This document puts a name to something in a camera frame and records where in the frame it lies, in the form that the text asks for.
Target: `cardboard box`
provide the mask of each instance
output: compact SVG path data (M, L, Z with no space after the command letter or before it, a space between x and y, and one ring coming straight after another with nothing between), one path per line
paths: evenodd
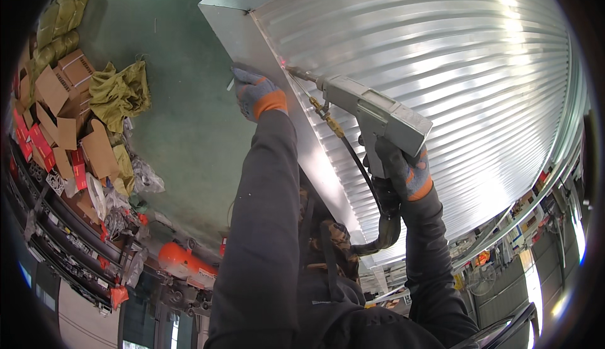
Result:
M32 146L32 159L36 164L38 164L42 169L46 168L46 164L44 163L44 157L40 155L37 151L36 146Z
M67 152L65 152L65 149L55 147L55 148L53 148L53 154L55 155L57 169L59 170L59 175L61 175L61 178L63 178L63 179L74 178L74 172L72 170L72 165L70 164L70 160L67 157Z
M99 224L99 217L97 216L93 201L90 199L90 194L88 192L82 193L82 196L76 205L90 218L90 220Z
M23 79L21 79L21 81L19 81L19 103L21 103L21 105L23 107L25 107L24 97L29 96L29 95L30 95L30 75L26 74L23 77Z
M90 77L95 72L95 69L90 64L82 50L77 49L71 54L65 56L58 62L58 67L72 82L74 87L79 92L88 90Z
M72 151L73 174L76 178L76 187L78 190L86 189L86 170L84 169L84 154L82 148Z
M44 137L44 139L46 139L46 142L49 144L50 148L53 147L53 145L55 144L55 140L53 139L52 136L50 136L49 132L46 131L46 129L44 128L44 126L42 125L38 125L40 127L40 131L42 133L42 136Z
M23 111L23 120L26 121L27 129L31 130L34 125L34 118L32 117L32 113L29 109Z
M73 100L80 96L80 92L66 82L64 78L61 77L61 80L59 80L50 65L37 78L36 91L39 92L41 99L55 117L61 116L61 109L67 100Z
M120 172L120 168L113 149L111 149L110 140L105 132L105 126L97 119L91 120L90 125L93 128L93 132L82 139L84 156L90 161L93 174L96 178L110 177L110 180L114 181Z
M39 102L36 102L36 115L50 137L63 149L75 150L78 135L78 120L75 118L55 118L46 111Z

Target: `glove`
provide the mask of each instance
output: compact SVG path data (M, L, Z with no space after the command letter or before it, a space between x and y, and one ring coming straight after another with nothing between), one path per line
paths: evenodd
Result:
M375 150L402 200L418 201L431 191L433 179L428 165L427 146L423 145L418 155L411 157L387 139L379 137Z
M373 177L374 188L385 210L396 208L393 191L403 201L418 201L431 191L433 179L426 146L420 148L417 156L411 157L384 137L378 137L374 150L389 174L389 179Z
M279 110L288 114L285 94L267 77L231 67L239 110L249 121L258 122L263 111Z

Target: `wall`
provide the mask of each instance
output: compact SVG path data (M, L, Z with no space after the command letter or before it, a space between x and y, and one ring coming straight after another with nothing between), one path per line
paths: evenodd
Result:
M103 317L91 302L61 280L59 289L59 331L72 349L117 348L120 310Z

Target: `window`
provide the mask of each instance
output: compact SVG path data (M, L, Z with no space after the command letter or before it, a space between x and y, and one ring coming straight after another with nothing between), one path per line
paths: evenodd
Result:
M178 343L178 316L175 316L174 323L172 323L172 338L170 340L170 349L177 349Z
M50 308L53 311L55 310L55 299L52 296L50 296L49 293L42 290L40 285L36 285L36 295L38 296L38 298L40 298L42 303L44 303L48 308Z
M32 288L32 275L26 268L19 262L19 266L21 268L21 273L23 273L23 278L26 279L27 285Z

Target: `orange glove cuff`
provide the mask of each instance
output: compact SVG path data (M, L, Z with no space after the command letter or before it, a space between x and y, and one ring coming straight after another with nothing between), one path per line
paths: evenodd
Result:
M267 110L280 109L288 112L287 104L285 103L285 94L282 90L275 90L271 93L262 96L256 103L254 103L253 112L254 118L258 120L261 112Z

